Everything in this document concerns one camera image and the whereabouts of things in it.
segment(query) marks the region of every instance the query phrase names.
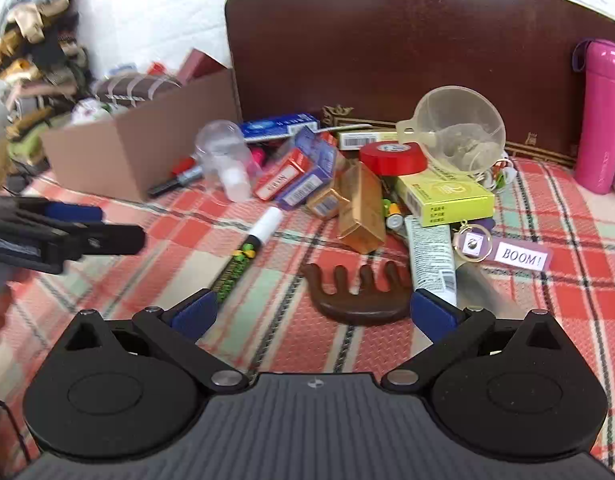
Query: striped cloth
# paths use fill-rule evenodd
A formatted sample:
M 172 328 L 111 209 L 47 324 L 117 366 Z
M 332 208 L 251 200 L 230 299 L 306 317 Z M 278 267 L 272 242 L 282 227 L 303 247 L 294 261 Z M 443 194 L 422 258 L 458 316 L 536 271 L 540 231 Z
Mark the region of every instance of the striped cloth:
M 542 243 L 554 257 L 541 273 L 481 268 L 520 307 L 550 310 L 598 375 L 610 409 L 593 453 L 615 470 L 615 195 L 587 193 L 560 166 L 515 162 L 519 179 L 497 199 L 494 234 Z M 138 256 L 88 257 L 62 276 L 38 274 L 15 287 L 16 301 L 0 344 L 0 397 L 21 422 L 25 386 L 79 309 L 96 308 L 108 319 L 122 319 L 145 306 L 174 305 L 210 283 L 268 206 L 258 201 L 219 205 L 200 187 L 135 205 L 63 190 L 50 176 L 38 179 L 33 192 L 99 205 L 109 221 L 138 223 L 149 237 Z M 392 238 L 372 256 L 360 256 L 337 242 L 335 220 L 321 222 L 295 211 L 244 275 L 200 345 L 251 376 L 263 370 L 370 370 L 380 376 L 427 345 L 425 337 L 409 320 L 362 328 L 325 319 L 311 304 L 300 267 L 317 262 L 331 286 L 336 265 L 348 267 L 352 276 L 362 264 L 378 269 L 394 260 L 407 275 L 407 259 L 404 247 Z M 378 281 L 385 286 L 382 277 Z M 22 465 L 4 418 L 0 460 L 9 470 Z

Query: purple box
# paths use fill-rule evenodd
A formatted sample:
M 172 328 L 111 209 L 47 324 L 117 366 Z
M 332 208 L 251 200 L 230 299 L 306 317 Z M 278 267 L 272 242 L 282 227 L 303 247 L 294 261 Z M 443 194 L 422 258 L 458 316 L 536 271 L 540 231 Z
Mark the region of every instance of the purple box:
M 324 140 L 320 141 L 318 148 L 311 154 L 314 166 L 278 196 L 278 206 L 281 209 L 293 209 L 305 202 L 317 189 L 329 183 L 334 177 L 337 153 L 334 146 Z

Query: black cable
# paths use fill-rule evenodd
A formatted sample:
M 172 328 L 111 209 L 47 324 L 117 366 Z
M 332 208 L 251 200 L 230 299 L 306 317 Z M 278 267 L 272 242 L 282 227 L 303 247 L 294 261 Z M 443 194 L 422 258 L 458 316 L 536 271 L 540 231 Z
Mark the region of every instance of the black cable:
M 30 451 L 27 449 L 27 446 L 25 446 L 25 440 L 23 439 L 23 436 L 20 433 L 18 424 L 16 424 L 16 419 L 14 418 L 14 414 L 12 413 L 12 410 L 10 410 L 10 407 L 4 402 L 2 402 L 1 399 L 0 399 L 0 407 L 7 412 L 7 416 L 9 417 L 10 422 L 12 426 L 14 427 L 16 438 L 18 438 L 18 444 L 20 445 L 20 450 L 23 452 L 23 455 L 25 456 L 25 460 L 27 461 L 28 465 L 31 464 Z

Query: green and black marker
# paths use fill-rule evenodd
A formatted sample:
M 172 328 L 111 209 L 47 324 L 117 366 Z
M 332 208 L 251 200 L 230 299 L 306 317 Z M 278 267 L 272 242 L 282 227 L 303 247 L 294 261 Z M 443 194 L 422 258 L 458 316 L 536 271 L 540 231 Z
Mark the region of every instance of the green and black marker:
M 262 247 L 270 240 L 283 220 L 283 211 L 270 207 L 254 224 L 241 246 L 232 253 L 232 257 L 218 274 L 210 289 L 216 293 L 218 306 L 223 304 L 238 280 L 244 275 Z

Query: dark brown wooden board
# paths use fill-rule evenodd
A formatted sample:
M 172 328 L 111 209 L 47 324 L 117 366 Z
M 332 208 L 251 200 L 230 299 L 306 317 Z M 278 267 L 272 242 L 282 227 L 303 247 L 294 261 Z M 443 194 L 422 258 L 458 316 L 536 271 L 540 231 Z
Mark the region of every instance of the dark brown wooden board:
M 572 50 L 615 41 L 613 20 L 565 0 L 228 0 L 225 14 L 244 120 L 387 125 L 453 84 L 497 107 L 508 150 L 568 165 L 585 88 Z

